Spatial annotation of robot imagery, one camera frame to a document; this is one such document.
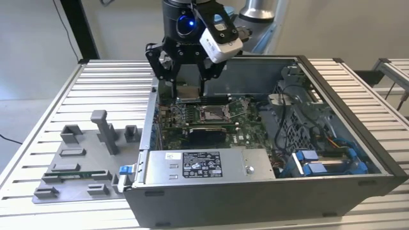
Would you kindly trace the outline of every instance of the work bench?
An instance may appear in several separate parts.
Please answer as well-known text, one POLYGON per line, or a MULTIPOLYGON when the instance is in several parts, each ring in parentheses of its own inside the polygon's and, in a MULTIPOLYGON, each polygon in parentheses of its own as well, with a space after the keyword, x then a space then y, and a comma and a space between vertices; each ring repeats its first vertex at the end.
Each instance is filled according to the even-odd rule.
MULTIPOLYGON (((333 59, 311 59, 311 62, 385 150, 409 173, 408 120, 344 62, 333 59)), ((90 117, 94 110, 104 109, 108 111, 108 122, 115 128, 121 129, 127 125, 143 127, 152 78, 147 61, 91 60, 88 64, 76 66, 0 175, 2 228, 139 229, 125 199, 36 205, 32 203, 32 194, 59 149, 60 131, 66 125, 78 124, 82 130, 97 129, 90 117)), ((407 229, 408 226, 409 182, 387 196, 367 199, 344 217, 187 229, 380 230, 407 229)))

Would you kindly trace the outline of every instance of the cable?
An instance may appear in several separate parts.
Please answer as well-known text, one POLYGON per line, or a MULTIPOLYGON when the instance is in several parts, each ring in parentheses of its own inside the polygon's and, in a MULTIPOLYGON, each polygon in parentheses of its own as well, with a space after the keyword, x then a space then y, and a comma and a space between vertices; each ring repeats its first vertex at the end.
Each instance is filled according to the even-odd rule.
POLYGON ((14 142, 14 143, 16 143, 16 144, 23 145, 22 142, 19 142, 19 141, 16 141, 16 140, 12 140, 12 139, 8 139, 8 138, 7 138, 6 136, 3 136, 2 134, 0 134, 0 138, 3 138, 4 140, 8 140, 8 141, 11 141, 11 142, 14 142))
POLYGON ((399 106, 397 106, 397 109, 396 109, 397 111, 400 111, 403 105, 404 105, 404 101, 401 101, 401 102, 399 103, 399 106))
POLYGON ((104 7, 109 6, 111 3, 113 3, 115 0, 109 0, 108 2, 104 2, 104 0, 100 0, 100 3, 104 7))
POLYGON ((76 55, 78 62, 79 62, 79 56, 78 56, 78 53, 76 53, 75 47, 72 46, 72 42, 71 42, 71 38, 70 38, 68 29, 67 29, 67 27, 66 27, 66 24, 64 24, 64 21, 63 21, 62 15, 60 15, 60 11, 59 11, 59 8, 58 8, 56 0, 52 0, 52 2, 54 2, 54 6, 55 6, 55 8, 56 8, 58 14, 59 14, 59 18, 60 18, 62 24, 63 24, 64 29, 66 29, 66 32, 67 32, 67 37, 68 37, 68 42, 70 42, 70 45, 71 45, 71 49, 72 49, 72 52, 74 52, 74 53, 75 53, 75 55, 76 55))
POLYGON ((277 148, 279 148, 284 153, 287 153, 285 147, 283 148, 283 147, 279 145, 279 135, 280 135, 280 132, 281 132, 281 129, 283 129, 283 126, 284 126, 285 113, 287 113, 287 105, 285 105, 285 99, 284 99, 283 93, 281 93, 281 98, 283 98, 283 113, 281 113, 281 120, 280 120, 280 124, 279 124, 279 130, 277 130, 276 136, 275 136, 275 144, 276 144, 277 148))
POLYGON ((331 138, 327 138, 327 139, 333 144, 335 147, 340 148, 340 146, 333 142, 333 140, 331 138))
POLYGON ((393 89, 393 87, 395 87, 395 84, 396 84, 396 82, 392 84, 392 87, 391 87, 391 89, 389 89, 389 91, 388 91, 388 93, 387 93, 387 96, 385 96, 385 100, 387 100, 388 97, 389 97, 389 94, 391 94, 391 92, 392 92, 392 89, 393 89))

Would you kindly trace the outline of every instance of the white wall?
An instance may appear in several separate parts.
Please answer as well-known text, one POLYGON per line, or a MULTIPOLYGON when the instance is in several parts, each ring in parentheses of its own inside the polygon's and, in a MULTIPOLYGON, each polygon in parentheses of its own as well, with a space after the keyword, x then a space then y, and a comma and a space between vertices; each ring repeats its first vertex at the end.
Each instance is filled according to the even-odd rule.
POLYGON ((275 54, 343 58, 356 69, 409 58, 409 0, 289 1, 275 54))
POLYGON ((2 1, 0 100, 55 97, 75 64, 52 0, 2 1))

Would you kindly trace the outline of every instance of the blue latch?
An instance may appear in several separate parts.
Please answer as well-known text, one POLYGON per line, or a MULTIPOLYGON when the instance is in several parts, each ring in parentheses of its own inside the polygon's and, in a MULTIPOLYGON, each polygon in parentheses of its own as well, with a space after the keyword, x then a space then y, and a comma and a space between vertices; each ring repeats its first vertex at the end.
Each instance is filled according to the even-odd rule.
POLYGON ((120 167, 120 175, 132 175, 132 166, 120 167))
POLYGON ((320 160, 319 154, 315 150, 300 150, 296 153, 296 156, 297 156, 299 161, 311 162, 311 161, 320 160))

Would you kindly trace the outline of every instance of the warning label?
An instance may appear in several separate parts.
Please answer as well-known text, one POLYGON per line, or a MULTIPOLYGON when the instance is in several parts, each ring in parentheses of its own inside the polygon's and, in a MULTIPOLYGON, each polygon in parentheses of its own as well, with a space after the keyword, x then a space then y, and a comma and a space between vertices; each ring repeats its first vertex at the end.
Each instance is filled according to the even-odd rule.
POLYGON ((220 152, 184 152, 184 177, 223 177, 220 152))

